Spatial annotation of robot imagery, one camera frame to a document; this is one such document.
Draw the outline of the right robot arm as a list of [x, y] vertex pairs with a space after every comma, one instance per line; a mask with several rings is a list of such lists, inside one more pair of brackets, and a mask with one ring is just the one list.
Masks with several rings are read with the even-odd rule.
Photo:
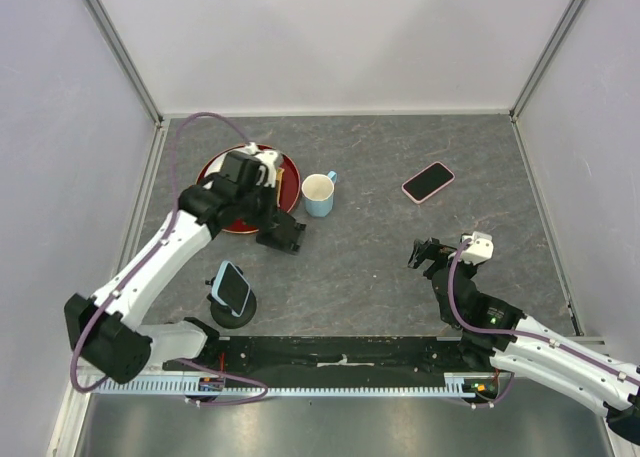
[[417, 240], [409, 267], [429, 266], [441, 320], [460, 331], [458, 358], [467, 369], [486, 366], [523, 376], [572, 398], [604, 418], [620, 438], [639, 442], [639, 367], [591, 350], [504, 300], [477, 289], [473, 278], [491, 259], [488, 234], [464, 234], [458, 246]]

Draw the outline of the black folding phone stand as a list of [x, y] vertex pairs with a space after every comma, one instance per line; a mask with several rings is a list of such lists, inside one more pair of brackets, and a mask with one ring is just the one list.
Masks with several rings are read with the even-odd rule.
[[256, 242], [265, 247], [295, 255], [300, 251], [306, 225], [277, 209], [258, 225]]

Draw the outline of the black round phone stand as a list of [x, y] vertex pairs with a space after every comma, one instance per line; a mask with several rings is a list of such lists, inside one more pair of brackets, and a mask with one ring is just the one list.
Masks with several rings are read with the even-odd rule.
[[254, 318], [258, 307], [257, 297], [255, 296], [252, 288], [249, 296], [249, 301], [245, 307], [244, 312], [239, 317], [235, 317], [227, 308], [223, 308], [221, 305], [213, 302], [210, 292], [211, 284], [213, 283], [214, 278], [206, 281], [206, 284], [209, 286], [209, 294], [207, 295], [207, 300], [210, 304], [210, 313], [212, 318], [217, 324], [225, 329], [238, 329], [246, 326]]

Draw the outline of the blue case phone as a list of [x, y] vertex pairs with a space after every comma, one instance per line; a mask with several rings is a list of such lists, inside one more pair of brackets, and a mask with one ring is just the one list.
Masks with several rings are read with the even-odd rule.
[[213, 302], [239, 317], [245, 310], [250, 293], [250, 284], [242, 271], [231, 261], [223, 261], [211, 284], [210, 295]]

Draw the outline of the pink case phone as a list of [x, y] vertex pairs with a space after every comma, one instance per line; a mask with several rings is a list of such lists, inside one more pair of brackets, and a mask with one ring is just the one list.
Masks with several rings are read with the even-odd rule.
[[454, 173], [441, 162], [424, 168], [402, 186], [402, 192], [415, 204], [421, 204], [448, 186], [455, 179]]

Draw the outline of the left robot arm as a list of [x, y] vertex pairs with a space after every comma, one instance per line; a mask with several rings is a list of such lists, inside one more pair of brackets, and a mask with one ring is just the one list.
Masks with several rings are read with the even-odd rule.
[[237, 220], [257, 228], [257, 241], [282, 251], [294, 250], [285, 238], [298, 228], [278, 205], [276, 150], [250, 143], [227, 152], [218, 171], [176, 194], [172, 210], [143, 249], [108, 283], [89, 297], [74, 294], [64, 306], [72, 348], [70, 378], [86, 361], [105, 378], [123, 384], [150, 365], [186, 359], [208, 370], [219, 359], [215, 331], [196, 319], [146, 325], [151, 305], [192, 257]]

